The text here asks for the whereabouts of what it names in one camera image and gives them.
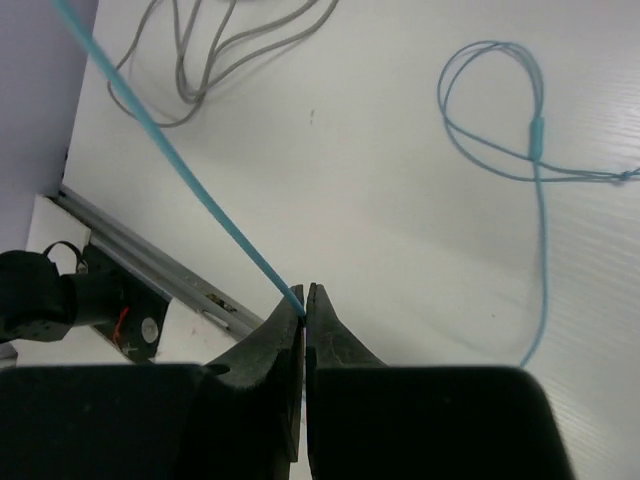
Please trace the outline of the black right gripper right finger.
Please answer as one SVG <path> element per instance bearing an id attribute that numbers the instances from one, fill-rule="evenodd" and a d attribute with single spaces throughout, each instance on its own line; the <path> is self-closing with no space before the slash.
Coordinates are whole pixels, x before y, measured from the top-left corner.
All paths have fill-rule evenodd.
<path id="1" fill-rule="evenodd" d="M 526 371 L 384 364 L 312 284 L 307 452 L 316 479 L 570 479 L 552 409 Z"/>

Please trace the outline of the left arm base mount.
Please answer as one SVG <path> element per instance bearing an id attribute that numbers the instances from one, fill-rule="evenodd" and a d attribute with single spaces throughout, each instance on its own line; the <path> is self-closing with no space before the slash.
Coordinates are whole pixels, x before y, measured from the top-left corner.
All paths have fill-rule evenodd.
<path id="1" fill-rule="evenodd" d="M 75 271 L 61 273 L 49 253 L 1 254 L 1 342 L 58 342 L 73 328 L 92 327 L 125 358 L 139 364 L 155 357 L 169 307 L 156 291 L 97 247 L 79 250 Z"/>

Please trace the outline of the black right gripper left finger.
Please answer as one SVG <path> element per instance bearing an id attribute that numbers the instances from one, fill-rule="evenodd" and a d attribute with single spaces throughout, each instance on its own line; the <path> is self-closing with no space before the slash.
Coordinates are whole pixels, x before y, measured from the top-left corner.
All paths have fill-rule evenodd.
<path id="1" fill-rule="evenodd" d="M 1 376 L 5 479 L 286 479 L 303 322 L 287 300 L 205 365 L 22 367 Z"/>

